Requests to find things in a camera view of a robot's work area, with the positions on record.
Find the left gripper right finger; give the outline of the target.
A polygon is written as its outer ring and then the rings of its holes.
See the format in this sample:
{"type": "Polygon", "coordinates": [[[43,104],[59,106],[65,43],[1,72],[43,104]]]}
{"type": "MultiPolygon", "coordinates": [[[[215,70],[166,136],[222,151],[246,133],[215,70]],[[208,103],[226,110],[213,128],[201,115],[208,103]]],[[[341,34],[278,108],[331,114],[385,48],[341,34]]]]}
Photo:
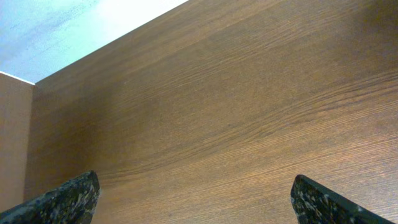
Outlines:
{"type": "Polygon", "coordinates": [[[302,174],[294,179],[290,201],[299,224],[392,224],[302,174]]]}

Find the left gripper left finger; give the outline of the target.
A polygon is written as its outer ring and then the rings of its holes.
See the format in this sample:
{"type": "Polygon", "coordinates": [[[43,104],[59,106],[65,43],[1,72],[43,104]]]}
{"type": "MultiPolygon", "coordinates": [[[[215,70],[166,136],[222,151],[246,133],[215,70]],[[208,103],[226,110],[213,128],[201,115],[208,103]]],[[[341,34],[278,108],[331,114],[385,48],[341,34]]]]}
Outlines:
{"type": "Polygon", "coordinates": [[[1,212],[1,223],[91,223],[100,183],[90,170],[36,198],[1,212]]]}

